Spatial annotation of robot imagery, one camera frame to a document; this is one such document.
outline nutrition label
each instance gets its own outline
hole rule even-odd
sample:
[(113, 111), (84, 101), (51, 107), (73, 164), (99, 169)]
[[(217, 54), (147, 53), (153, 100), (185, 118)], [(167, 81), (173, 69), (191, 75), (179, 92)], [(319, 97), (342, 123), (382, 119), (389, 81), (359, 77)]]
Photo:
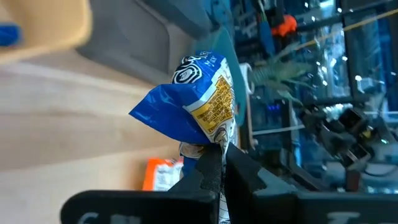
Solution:
[(191, 113), (207, 134), (210, 134), (222, 122), (233, 118), (232, 100), (231, 87), (221, 76), (216, 83), (216, 90), (209, 100)]

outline logo on bag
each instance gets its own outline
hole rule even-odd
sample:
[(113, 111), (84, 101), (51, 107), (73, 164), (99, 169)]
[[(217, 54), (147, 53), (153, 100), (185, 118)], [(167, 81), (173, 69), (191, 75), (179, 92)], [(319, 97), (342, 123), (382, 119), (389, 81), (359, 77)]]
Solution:
[(202, 58), (203, 56), (184, 57), (181, 61), (182, 64), (174, 72), (172, 83), (194, 83), (200, 79), (202, 77), (202, 71), (194, 62)]

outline crinkled plastic packaging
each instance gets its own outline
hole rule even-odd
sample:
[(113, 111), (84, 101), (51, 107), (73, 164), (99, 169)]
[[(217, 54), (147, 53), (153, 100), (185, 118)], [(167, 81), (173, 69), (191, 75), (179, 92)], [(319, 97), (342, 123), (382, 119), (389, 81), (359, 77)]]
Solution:
[(151, 90), (130, 112), (144, 124), (181, 142), (236, 142), (234, 91), (226, 59), (214, 52), (185, 57), (171, 84)]

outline chip bag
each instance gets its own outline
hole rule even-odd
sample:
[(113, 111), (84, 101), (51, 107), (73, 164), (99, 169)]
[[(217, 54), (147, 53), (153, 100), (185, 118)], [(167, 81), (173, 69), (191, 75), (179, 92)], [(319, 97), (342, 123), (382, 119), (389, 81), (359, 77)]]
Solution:
[(181, 142), (219, 143), (236, 139), (234, 91), (226, 59), (214, 52), (184, 57), (171, 84), (151, 90), (130, 112), (144, 124)]

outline yellow label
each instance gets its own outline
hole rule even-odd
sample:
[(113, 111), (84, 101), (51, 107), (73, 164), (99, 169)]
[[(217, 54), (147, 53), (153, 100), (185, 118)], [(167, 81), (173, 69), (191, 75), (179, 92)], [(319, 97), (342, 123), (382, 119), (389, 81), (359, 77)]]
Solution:
[(216, 83), (216, 91), (210, 99), (191, 114), (207, 134), (210, 134), (222, 122), (233, 117), (232, 100), (230, 85), (223, 77), (220, 77)]

